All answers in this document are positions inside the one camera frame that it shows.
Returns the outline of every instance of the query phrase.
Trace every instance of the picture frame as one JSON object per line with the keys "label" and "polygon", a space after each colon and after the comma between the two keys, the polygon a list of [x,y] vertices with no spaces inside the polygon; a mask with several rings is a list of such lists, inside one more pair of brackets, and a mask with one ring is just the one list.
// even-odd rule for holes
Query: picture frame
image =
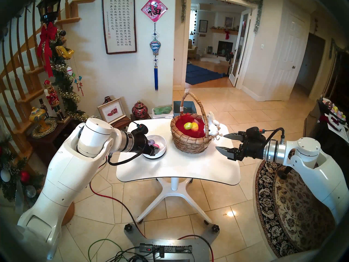
{"label": "picture frame", "polygon": [[102,19],[107,54],[137,52],[135,0],[102,0]]}
{"label": "picture frame", "polygon": [[207,32],[208,20],[200,20],[199,32]]}
{"label": "picture frame", "polygon": [[109,124],[115,123],[121,118],[126,117],[126,112],[121,104],[120,98],[102,104],[101,106],[98,106],[97,109],[102,120]]}
{"label": "picture frame", "polygon": [[233,28],[234,17],[225,17],[224,27],[225,28]]}

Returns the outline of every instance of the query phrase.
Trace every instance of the blue tassel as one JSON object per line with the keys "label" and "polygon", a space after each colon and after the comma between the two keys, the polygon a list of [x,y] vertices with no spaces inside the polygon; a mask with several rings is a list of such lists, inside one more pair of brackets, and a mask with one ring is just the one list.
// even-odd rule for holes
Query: blue tassel
{"label": "blue tassel", "polygon": [[157,66],[154,66],[154,79],[155,79],[155,91],[158,90],[158,85],[157,85]]}

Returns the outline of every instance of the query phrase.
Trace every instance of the white table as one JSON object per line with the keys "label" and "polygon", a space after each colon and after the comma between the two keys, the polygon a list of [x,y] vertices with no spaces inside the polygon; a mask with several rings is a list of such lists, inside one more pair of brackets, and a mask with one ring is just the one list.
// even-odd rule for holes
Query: white table
{"label": "white table", "polygon": [[[216,146],[232,147],[230,139],[220,137],[213,140],[208,148],[200,154],[188,154],[177,149],[172,141],[170,122],[171,119],[152,119],[136,121],[147,126],[147,135],[161,135],[167,141],[166,153],[157,160],[150,160],[143,155],[138,158],[117,166],[116,176],[122,182],[134,180],[157,178],[162,185],[161,194],[146,208],[136,219],[140,222],[162,199],[168,196],[180,196],[192,205],[206,222],[211,219],[203,212],[197,203],[187,194],[186,186],[192,178],[216,181],[228,185],[236,185],[240,182],[240,167],[237,161],[228,160],[221,155]],[[228,134],[225,125],[220,124],[220,131],[223,135]],[[128,132],[136,129],[136,124],[131,123]],[[120,153],[119,162],[129,159],[135,153]],[[162,177],[171,177],[171,183],[166,182]],[[186,180],[179,183],[179,177]]]}

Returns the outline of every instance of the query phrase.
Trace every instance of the table leg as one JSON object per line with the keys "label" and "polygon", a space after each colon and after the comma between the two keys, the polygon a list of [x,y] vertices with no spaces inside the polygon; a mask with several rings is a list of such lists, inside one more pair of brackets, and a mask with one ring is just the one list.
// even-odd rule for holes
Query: table leg
{"label": "table leg", "polygon": [[162,191],[158,197],[140,214],[136,222],[139,223],[146,215],[149,214],[161,201],[168,196],[179,196],[184,198],[196,211],[205,219],[209,224],[212,220],[204,213],[204,211],[198,206],[198,204],[189,196],[186,190],[186,186],[191,181],[191,178],[186,178],[183,182],[179,183],[178,177],[171,177],[171,183],[168,183],[163,178],[157,178],[162,186]]}

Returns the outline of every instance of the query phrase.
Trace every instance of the lantern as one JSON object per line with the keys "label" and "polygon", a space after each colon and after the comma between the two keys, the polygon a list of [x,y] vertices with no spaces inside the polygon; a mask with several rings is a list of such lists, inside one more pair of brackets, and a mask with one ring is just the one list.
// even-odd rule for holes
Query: lantern
{"label": "lantern", "polygon": [[42,0],[36,6],[39,9],[40,20],[48,24],[49,22],[54,22],[58,15],[60,9],[61,0]]}

